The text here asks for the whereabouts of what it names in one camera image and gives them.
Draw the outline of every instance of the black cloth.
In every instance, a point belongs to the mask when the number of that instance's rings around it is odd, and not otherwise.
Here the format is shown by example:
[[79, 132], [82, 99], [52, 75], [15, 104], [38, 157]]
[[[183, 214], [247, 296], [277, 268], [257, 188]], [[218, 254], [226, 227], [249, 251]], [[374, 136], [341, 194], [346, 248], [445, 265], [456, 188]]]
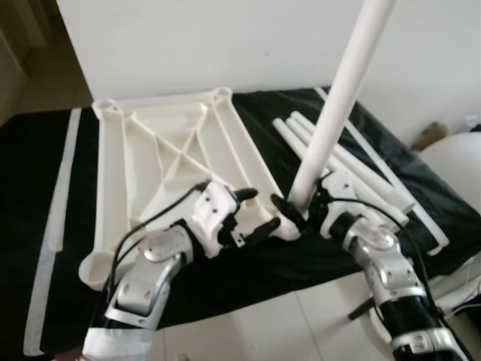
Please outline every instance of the black cloth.
[[[234, 106], [283, 194], [299, 167], [297, 156], [271, 125], [294, 110], [317, 119], [322, 100], [312, 89], [235, 94]], [[0, 128], [0, 301], [4, 332], [0, 359], [22, 359], [23, 336], [50, 201], [62, 158], [70, 111], [22, 114]], [[430, 275], [447, 274], [481, 249], [481, 217], [365, 109], [351, 121], [446, 233], [448, 247], [427, 256]], [[377, 169], [346, 131], [340, 143]], [[98, 293], [77, 271], [93, 246], [98, 121], [83, 109], [65, 219], [63, 251], [56, 254], [41, 340], [46, 353], [82, 344]], [[425, 252], [436, 241], [416, 216], [407, 226]], [[159, 327], [201, 320], [321, 284], [358, 271], [339, 244], [307, 232], [296, 242], [275, 238], [249, 250], [202, 259], [174, 279]]]

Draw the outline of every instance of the robotic hand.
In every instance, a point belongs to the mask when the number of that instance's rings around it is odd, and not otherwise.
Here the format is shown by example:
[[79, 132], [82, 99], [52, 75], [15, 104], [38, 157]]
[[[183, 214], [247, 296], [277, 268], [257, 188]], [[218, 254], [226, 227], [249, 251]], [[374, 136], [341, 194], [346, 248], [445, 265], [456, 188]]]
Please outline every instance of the robotic hand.
[[[271, 234], [291, 238], [292, 230], [282, 229], [277, 217], [248, 236], [236, 232], [235, 214], [242, 201], [257, 195], [256, 190], [232, 192], [214, 182], [198, 190], [202, 194], [191, 218], [151, 232], [142, 241], [134, 267], [121, 279], [102, 313], [101, 327], [92, 327], [87, 333], [84, 359], [145, 359], [171, 280], [194, 259], [218, 256], [229, 247], [253, 245]], [[280, 217], [297, 227], [296, 234], [313, 227], [324, 238], [343, 242], [365, 273], [392, 337], [395, 359], [468, 359], [437, 312], [427, 280], [420, 281], [395, 235], [373, 222], [369, 212], [364, 217], [363, 205], [353, 207], [356, 200], [348, 173], [336, 171], [318, 181], [307, 219], [279, 196], [272, 195], [271, 200]]]
[[201, 195], [189, 219], [150, 232], [141, 240], [132, 269], [96, 312], [99, 316], [94, 317], [83, 346], [84, 360], [145, 359], [171, 281], [182, 267], [195, 259], [218, 256], [226, 248], [255, 245], [280, 225], [280, 219], [273, 218], [244, 236], [236, 231], [235, 214], [243, 201], [257, 196], [257, 190], [232, 191], [209, 181], [195, 188]]
[[427, 276], [423, 284], [392, 232], [373, 226], [363, 217], [361, 208], [352, 209], [358, 201], [347, 172], [336, 171], [317, 182], [307, 220], [287, 201], [276, 195], [271, 199], [300, 230], [313, 227], [324, 238], [342, 241], [343, 249], [365, 273], [383, 324], [392, 337], [396, 360], [468, 359], [434, 304]]

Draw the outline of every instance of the white pole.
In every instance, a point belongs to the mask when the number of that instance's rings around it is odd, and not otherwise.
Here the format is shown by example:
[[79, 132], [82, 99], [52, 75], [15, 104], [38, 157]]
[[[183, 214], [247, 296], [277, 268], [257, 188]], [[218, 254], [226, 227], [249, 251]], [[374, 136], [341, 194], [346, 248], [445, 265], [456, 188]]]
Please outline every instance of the white pole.
[[321, 170], [332, 153], [361, 90], [396, 0], [365, 0], [340, 62], [327, 102], [317, 121], [313, 141], [299, 167], [289, 201], [303, 213]]
[[[296, 119], [294, 118], [289, 118], [285, 123], [281, 119], [277, 118], [273, 121], [273, 125], [286, 143], [291, 147], [291, 149], [294, 150], [294, 153], [296, 153], [296, 155], [303, 160], [307, 152], [307, 144], [310, 142], [311, 135], [305, 132], [305, 129], [302, 128], [302, 126], [300, 126], [300, 124], [296, 122]], [[339, 159], [331, 155], [328, 160], [327, 168], [324, 168], [320, 174], [321, 177], [327, 175], [328, 168], [332, 171], [337, 171], [346, 169], [347, 167]], [[351, 171], [349, 173], [351, 174], [354, 192], [358, 198], [382, 208], [388, 214], [393, 216], [401, 225], [405, 226], [407, 224], [409, 219], [404, 213], [399, 211], [395, 206], [389, 205], [386, 201], [384, 201], [356, 174], [352, 173]], [[395, 228], [395, 224], [388, 218], [386, 218], [386, 223], [389, 225], [390, 229]]]
[[[289, 125], [289, 122], [296, 122], [295, 126]], [[286, 121], [286, 124], [298, 135], [298, 137], [305, 143], [309, 144], [312, 139], [312, 134], [316, 130], [316, 126], [312, 124], [304, 115], [298, 111], [293, 111], [291, 118]], [[379, 176], [375, 171], [357, 159], [348, 150], [344, 149], [340, 144], [334, 145], [332, 155], [338, 158], [353, 174], [359, 176], [370, 188], [383, 197], [389, 204], [394, 205], [404, 213], [409, 213], [414, 207], [414, 200], [408, 198], [395, 189], [387, 180]]]

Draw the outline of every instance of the brown object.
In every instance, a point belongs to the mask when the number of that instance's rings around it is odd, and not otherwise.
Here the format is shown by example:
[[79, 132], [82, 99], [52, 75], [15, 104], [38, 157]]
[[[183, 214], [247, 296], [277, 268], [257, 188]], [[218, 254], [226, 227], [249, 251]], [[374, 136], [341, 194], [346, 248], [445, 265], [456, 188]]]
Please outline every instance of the brown object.
[[411, 150], [420, 152], [431, 144], [445, 138], [448, 135], [448, 127], [444, 124], [434, 122], [428, 128], [424, 129], [421, 135], [414, 141]]

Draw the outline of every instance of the white tape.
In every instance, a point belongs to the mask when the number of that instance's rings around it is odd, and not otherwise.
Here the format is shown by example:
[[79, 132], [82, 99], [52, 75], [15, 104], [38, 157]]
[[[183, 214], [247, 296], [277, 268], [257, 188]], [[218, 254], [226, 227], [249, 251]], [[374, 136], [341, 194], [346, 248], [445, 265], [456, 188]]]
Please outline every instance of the white tape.
[[[314, 89], [317, 91], [322, 100], [325, 101], [327, 99], [328, 95], [322, 88], [316, 87]], [[394, 188], [403, 193], [405, 196], [412, 198], [416, 202], [413, 208], [414, 214], [424, 223], [425, 227], [434, 236], [439, 244], [438, 247], [430, 250], [428, 254], [431, 256], [438, 254], [445, 246], [449, 244], [449, 239], [446, 237], [443, 230], [436, 224], [436, 222], [434, 222], [428, 212], [426, 212], [426, 210], [419, 204], [417, 199], [415, 199], [406, 186], [404, 186], [403, 182], [401, 182], [398, 176], [390, 169], [386, 162], [384, 162], [384, 160], [379, 156], [379, 154], [377, 154], [368, 141], [366, 141], [364, 136], [349, 120], [346, 120], [346, 129], [349, 131], [349, 133], [351, 133], [352, 137], [376, 164], [377, 168], [379, 168], [379, 170], [386, 176]]]
[[68, 188], [70, 186], [75, 144], [77, 143], [80, 112], [80, 108], [72, 109], [70, 120], [68, 121], [62, 162], [60, 163], [59, 174], [53, 190], [47, 225], [45, 226], [44, 238], [38, 257], [37, 272], [35, 273], [32, 295], [30, 297], [25, 337], [23, 339], [23, 353], [26, 356], [43, 354], [40, 350], [40, 342], [42, 329], [44, 328], [53, 264], [55, 263], [56, 252], [61, 251], [63, 248], [65, 212], [67, 210]]
[[152, 345], [150, 329], [90, 328], [85, 337], [82, 355], [104, 361], [145, 360]]

